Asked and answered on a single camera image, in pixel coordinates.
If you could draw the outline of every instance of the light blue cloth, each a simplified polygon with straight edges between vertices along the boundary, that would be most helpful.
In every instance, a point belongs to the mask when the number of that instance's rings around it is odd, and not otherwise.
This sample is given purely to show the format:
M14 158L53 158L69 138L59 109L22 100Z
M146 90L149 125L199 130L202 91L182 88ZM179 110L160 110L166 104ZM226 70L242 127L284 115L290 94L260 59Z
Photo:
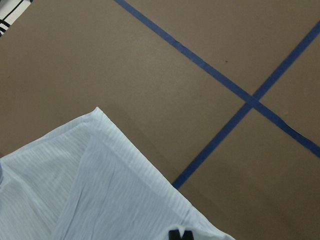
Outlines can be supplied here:
M0 239L232 240L96 108L1 159Z
M0 162L0 184L1 184L3 179L4 179L4 176L2 174L2 167L1 167L1 162Z

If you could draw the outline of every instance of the brown cardboard surface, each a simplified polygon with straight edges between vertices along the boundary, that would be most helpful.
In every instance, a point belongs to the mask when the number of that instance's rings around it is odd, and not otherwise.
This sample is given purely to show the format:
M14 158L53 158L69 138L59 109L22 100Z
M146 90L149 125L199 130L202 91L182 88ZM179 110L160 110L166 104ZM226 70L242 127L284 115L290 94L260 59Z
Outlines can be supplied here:
M318 36L261 102L292 128L320 145L320 37Z
M243 104L114 1L35 1L0 52L3 154L98 106L173 181Z
M128 0L253 94L319 21L318 0Z
M320 161L255 110L180 189L237 240L318 240Z

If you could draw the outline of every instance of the striped fabric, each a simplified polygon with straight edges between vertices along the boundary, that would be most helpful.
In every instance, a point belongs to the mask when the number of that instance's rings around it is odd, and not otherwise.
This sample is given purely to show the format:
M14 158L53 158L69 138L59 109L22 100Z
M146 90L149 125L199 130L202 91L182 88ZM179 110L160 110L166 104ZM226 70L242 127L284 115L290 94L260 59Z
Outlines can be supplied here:
M96 108L1 158L0 239L232 240Z
M27 9L33 0L1 0L0 1L0 37Z

